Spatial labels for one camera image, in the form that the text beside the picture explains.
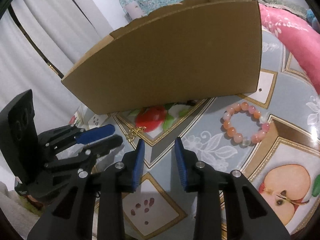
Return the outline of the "fruit pattern tablecloth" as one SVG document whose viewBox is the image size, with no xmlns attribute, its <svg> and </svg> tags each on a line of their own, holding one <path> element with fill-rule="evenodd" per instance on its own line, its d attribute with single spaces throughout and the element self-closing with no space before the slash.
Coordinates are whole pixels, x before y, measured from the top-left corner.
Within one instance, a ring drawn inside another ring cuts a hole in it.
<svg viewBox="0 0 320 240">
<path fill-rule="evenodd" d="M 319 96 L 297 60 L 263 31 L 258 89 L 253 94 L 95 115 L 81 106 L 71 122 L 112 124 L 123 144 L 100 158 L 101 172 L 145 141 L 145 166 L 135 193 L 123 195 L 128 239 L 192 239 L 197 197 L 184 192 L 174 141 L 215 170 L 239 170 L 269 202 L 293 238 L 319 221 Z M 145 126 L 128 142 L 129 129 Z"/>
</svg>

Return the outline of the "brown cardboard box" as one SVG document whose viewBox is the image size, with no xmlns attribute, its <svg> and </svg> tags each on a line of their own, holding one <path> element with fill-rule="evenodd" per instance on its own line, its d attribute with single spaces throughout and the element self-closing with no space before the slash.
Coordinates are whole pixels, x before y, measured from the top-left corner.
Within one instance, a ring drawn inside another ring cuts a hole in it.
<svg viewBox="0 0 320 240">
<path fill-rule="evenodd" d="M 107 35 L 62 84 L 96 114 L 254 93 L 261 50 L 257 0 L 183 0 Z"/>
</svg>

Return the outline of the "gold ornate charm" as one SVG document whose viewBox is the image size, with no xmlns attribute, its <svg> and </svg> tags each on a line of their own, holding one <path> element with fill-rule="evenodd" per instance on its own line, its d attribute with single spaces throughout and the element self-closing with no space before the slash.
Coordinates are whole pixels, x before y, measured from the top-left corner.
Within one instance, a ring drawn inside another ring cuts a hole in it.
<svg viewBox="0 0 320 240">
<path fill-rule="evenodd" d="M 129 129 L 126 135 L 127 141 L 133 142 L 137 136 L 140 136 L 144 132 L 145 129 L 145 126 L 139 126 L 136 128 Z"/>
</svg>

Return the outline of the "pink floral blanket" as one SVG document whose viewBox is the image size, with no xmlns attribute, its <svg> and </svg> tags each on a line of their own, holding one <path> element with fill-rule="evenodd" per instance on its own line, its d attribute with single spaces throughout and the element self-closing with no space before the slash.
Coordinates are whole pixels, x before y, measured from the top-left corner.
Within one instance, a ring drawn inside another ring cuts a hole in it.
<svg viewBox="0 0 320 240">
<path fill-rule="evenodd" d="M 259 4 L 261 24 L 293 54 L 319 92 L 319 33 L 302 18 Z"/>
</svg>

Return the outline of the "blue patterned blanket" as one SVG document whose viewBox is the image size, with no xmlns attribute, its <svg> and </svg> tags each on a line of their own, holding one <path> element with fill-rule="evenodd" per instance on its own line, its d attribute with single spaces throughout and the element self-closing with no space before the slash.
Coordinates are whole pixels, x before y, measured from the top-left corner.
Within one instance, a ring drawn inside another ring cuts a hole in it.
<svg viewBox="0 0 320 240">
<path fill-rule="evenodd" d="M 312 26 L 313 30 L 315 30 L 316 32 L 319 33 L 320 32 L 320 24 L 311 9 L 308 9 L 306 11 L 306 19 L 307 19 L 308 23 Z"/>
</svg>

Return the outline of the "white curtain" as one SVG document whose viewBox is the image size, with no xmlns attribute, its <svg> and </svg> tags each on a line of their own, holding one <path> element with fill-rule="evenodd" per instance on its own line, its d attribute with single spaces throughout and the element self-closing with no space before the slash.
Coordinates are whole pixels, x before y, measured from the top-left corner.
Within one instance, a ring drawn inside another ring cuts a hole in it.
<svg viewBox="0 0 320 240">
<path fill-rule="evenodd" d="M 1 18 L 1 106 L 31 89 L 37 132 L 66 125 L 81 103 L 62 77 L 111 30 L 92 0 L 13 0 Z"/>
</svg>

